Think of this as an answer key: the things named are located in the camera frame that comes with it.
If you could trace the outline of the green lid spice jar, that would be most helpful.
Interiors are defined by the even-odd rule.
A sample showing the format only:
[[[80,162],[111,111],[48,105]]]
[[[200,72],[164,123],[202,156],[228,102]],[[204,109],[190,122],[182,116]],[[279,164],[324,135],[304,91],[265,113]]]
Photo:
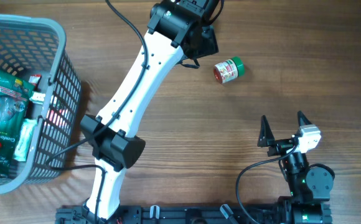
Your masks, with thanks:
[[[232,57],[214,65],[213,67],[215,79],[221,84],[244,76],[245,72],[245,66],[240,57]]]

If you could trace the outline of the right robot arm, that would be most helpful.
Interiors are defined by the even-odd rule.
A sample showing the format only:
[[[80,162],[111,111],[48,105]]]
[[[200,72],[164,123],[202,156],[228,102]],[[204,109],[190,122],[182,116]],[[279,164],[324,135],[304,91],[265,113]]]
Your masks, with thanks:
[[[299,129],[288,139],[276,140],[265,115],[257,146],[267,147],[267,155],[279,156],[281,173],[288,183],[290,196],[281,196],[273,204],[272,214],[263,215],[264,223],[333,223],[330,205],[335,172],[324,164],[310,164],[307,152],[316,148],[321,131],[298,111]]]

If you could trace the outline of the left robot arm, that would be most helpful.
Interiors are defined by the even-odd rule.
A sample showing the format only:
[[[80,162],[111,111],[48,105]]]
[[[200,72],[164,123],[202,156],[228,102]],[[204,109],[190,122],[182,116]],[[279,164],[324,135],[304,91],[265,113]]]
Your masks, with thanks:
[[[139,124],[166,75],[184,60],[218,52],[212,27],[223,1],[161,1],[150,12],[142,47],[112,99],[96,116],[85,115],[81,129],[92,146],[96,176],[91,196],[81,208],[85,223],[106,223],[120,207],[126,170],[146,145]]]

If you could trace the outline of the mint green wipes pack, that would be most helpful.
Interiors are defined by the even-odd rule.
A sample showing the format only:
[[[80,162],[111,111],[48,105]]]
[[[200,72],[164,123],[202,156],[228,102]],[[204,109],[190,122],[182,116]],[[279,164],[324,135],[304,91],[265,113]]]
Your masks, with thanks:
[[[37,126],[36,119],[25,119],[20,132],[19,140],[13,154],[13,159],[19,162],[27,160],[30,143],[34,134],[34,129]]]

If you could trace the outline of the red stick sachet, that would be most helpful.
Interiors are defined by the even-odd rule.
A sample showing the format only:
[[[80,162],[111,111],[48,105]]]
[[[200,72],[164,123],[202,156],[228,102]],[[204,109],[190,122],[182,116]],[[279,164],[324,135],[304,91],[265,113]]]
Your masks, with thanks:
[[[33,74],[29,77],[28,82],[34,87],[37,87],[41,78],[42,78],[41,74]]]

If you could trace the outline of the red white small carton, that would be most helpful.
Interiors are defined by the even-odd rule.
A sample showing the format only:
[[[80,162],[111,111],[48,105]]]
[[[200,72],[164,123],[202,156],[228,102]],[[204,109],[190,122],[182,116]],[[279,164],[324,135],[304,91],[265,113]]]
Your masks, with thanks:
[[[66,123],[66,115],[68,109],[53,109],[49,110],[47,119],[57,126],[63,126]]]

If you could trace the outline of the green 3M gloves package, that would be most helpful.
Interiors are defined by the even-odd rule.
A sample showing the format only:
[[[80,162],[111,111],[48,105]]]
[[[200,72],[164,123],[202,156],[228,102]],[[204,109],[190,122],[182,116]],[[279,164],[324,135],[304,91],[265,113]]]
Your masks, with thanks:
[[[0,177],[9,175],[34,85],[0,71]]]

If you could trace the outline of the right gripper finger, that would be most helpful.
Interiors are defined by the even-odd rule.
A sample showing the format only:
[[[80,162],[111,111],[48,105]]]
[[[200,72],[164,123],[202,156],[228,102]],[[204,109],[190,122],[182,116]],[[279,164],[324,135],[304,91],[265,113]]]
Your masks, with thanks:
[[[311,125],[312,124],[307,119],[307,117],[304,115],[304,113],[302,111],[298,111],[297,116],[298,116],[298,124],[299,124],[299,126],[306,126],[306,125]]]
[[[265,115],[261,117],[261,128],[258,136],[258,147],[269,147],[275,145],[275,138]]]

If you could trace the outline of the small green white box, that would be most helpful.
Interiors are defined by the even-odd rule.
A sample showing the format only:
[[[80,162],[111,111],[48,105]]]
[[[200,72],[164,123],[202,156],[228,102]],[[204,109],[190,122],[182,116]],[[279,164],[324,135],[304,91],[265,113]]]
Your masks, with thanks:
[[[34,91],[32,93],[32,96],[29,98],[29,100],[34,104],[43,105],[45,101],[45,96],[46,96],[45,93]]]

